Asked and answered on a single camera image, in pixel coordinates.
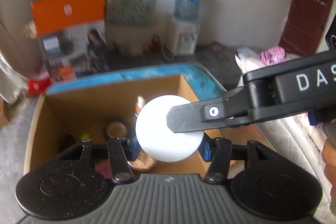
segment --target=gray floor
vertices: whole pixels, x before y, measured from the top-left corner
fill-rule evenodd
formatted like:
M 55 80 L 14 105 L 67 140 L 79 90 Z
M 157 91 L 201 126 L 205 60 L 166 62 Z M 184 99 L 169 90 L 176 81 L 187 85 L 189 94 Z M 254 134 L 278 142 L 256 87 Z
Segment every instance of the gray floor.
M 234 58 L 234 49 L 214 52 L 212 48 L 198 49 L 195 56 L 178 57 L 172 62 L 196 61 L 227 89 L 236 87 L 240 70 Z M 111 70 L 122 70 L 157 64 L 171 63 L 162 53 L 145 54 L 139 57 L 110 56 Z M 16 223 L 23 214 L 15 200 L 15 186 L 23 173 L 23 163 L 29 128 L 37 98 L 19 102 L 11 111 L 11 123 L 0 129 L 0 224 Z

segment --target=brown door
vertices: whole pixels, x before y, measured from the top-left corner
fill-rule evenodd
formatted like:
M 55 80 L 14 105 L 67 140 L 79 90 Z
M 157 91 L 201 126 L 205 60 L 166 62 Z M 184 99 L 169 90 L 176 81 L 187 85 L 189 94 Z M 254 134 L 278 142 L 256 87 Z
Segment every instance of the brown door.
M 292 0 L 279 45 L 301 56 L 314 54 L 328 19 L 332 0 Z

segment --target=white round object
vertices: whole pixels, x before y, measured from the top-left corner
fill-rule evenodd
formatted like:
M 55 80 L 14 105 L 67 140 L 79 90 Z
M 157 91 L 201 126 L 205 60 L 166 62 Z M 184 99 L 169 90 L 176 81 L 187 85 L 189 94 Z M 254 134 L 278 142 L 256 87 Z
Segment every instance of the white round object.
M 184 160 L 200 146 L 204 131 L 174 133 L 167 126 L 172 107 L 189 104 L 180 96 L 164 95 L 148 102 L 136 120 L 135 133 L 142 149 L 156 160 L 172 163 Z

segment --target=pink cloth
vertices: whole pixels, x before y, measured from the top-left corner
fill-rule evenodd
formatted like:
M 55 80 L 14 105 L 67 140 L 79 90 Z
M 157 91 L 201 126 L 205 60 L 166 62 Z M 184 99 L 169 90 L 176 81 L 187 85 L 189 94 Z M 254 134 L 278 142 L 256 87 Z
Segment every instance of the pink cloth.
M 261 62 L 265 66 L 271 66 L 286 61 L 288 61 L 288 58 L 286 58 L 286 52 L 284 48 L 280 46 L 274 46 L 264 52 L 261 52 Z

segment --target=silver bolt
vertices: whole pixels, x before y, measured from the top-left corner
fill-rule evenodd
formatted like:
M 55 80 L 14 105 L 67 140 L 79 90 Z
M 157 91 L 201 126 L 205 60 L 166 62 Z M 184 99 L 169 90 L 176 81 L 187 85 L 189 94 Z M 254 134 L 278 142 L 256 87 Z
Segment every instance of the silver bolt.
M 210 180 L 210 181 L 219 182 L 223 178 L 224 177 L 221 173 L 214 172 L 214 173 L 207 174 L 207 179 Z
M 119 181 L 129 180 L 131 177 L 132 177 L 131 174 L 126 172 L 120 172 L 117 175 L 115 175 L 115 179 Z
M 216 117 L 216 116 L 219 114 L 219 109 L 218 109 L 218 107 L 211 107 L 211 108 L 209 109 L 209 114 L 210 114 L 210 116 L 212 116 L 212 117 Z

